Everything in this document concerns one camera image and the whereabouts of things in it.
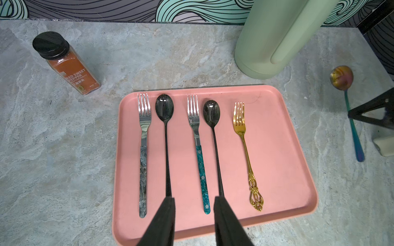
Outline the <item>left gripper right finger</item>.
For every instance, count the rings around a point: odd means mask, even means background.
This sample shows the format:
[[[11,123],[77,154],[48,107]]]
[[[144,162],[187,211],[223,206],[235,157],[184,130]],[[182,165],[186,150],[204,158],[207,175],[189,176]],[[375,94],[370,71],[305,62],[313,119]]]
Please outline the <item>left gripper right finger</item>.
[[[253,246],[223,196],[216,196],[214,200],[214,227],[217,246]]]

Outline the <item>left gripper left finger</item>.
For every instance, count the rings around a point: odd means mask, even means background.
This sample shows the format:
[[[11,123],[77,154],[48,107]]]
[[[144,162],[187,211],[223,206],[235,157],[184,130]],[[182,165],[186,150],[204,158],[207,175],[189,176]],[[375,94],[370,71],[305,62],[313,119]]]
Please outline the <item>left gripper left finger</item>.
[[[173,246],[175,200],[165,197],[138,246]]]

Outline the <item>rainbow iridescent spoon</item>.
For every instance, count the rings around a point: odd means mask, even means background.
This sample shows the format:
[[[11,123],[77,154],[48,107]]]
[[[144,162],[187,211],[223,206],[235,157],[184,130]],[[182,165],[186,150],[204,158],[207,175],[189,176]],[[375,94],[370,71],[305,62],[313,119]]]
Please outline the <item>rainbow iridescent spoon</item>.
[[[347,111],[350,111],[350,103],[348,100],[348,92],[347,90],[351,87],[353,81],[354,81],[354,74],[353,71],[349,66],[338,66],[334,68],[330,74],[330,81],[331,84],[338,90],[344,91],[344,96],[345,96],[345,103],[346,103],[346,108]],[[362,149],[362,145],[360,143],[360,139],[354,124],[353,119],[349,118],[350,122],[350,127],[352,130],[352,136],[353,136],[353,141],[354,141],[354,147],[355,147],[355,153],[356,153],[356,159],[358,162],[364,162],[365,161],[365,155]]]

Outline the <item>gold ornate fork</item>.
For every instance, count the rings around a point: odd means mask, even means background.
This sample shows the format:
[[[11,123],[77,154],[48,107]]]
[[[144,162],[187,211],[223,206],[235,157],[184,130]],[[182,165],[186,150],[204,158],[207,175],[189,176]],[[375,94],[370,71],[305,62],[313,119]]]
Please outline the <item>gold ornate fork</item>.
[[[245,158],[247,163],[248,185],[250,190],[249,202],[257,211],[261,212],[264,205],[264,199],[262,198],[257,186],[257,181],[255,179],[250,164],[247,145],[244,137],[246,132],[244,102],[235,102],[233,127],[234,127],[234,131],[241,138],[244,147]]]

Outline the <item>silver fork teal handle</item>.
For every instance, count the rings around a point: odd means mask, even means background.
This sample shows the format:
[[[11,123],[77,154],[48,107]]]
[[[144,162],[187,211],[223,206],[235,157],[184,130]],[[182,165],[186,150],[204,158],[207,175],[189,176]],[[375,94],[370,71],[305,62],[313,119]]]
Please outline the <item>silver fork teal handle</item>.
[[[193,130],[194,138],[195,138],[197,162],[198,162],[200,184],[202,191],[203,209],[205,214],[209,214],[211,209],[210,209],[210,202],[208,195],[208,187],[206,182],[203,152],[202,152],[202,146],[200,143],[200,135],[199,135],[200,116],[199,116],[199,103],[198,103],[197,95],[187,96],[187,114],[188,114],[188,122]]]

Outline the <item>black spoon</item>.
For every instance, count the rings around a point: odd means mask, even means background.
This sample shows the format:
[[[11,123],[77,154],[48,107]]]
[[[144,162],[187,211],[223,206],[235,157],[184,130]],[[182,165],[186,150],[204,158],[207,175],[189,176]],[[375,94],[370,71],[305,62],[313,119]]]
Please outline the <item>black spoon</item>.
[[[205,122],[207,125],[212,129],[213,140],[214,140],[214,147],[215,147],[215,155],[216,155],[216,169],[218,175],[218,186],[219,186],[219,196],[224,197],[224,189],[222,183],[222,176],[220,170],[220,161],[219,161],[219,154],[218,154],[218,147],[216,142],[216,135],[214,127],[220,120],[220,108],[216,101],[208,100],[203,107],[203,115]]]
[[[174,105],[171,97],[167,94],[161,94],[156,100],[155,110],[158,118],[164,123],[165,129],[165,151],[166,151],[166,197],[172,197],[170,169],[169,169],[169,154],[168,154],[168,138],[167,138],[167,123],[173,116]]]

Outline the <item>silver fork dark handle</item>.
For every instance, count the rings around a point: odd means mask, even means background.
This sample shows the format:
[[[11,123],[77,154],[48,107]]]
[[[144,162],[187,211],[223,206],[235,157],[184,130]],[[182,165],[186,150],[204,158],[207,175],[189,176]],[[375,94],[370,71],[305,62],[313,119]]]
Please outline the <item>silver fork dark handle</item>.
[[[144,218],[147,214],[147,131],[151,124],[151,108],[146,93],[137,95],[140,126],[142,129],[140,148],[140,199],[139,216]]]

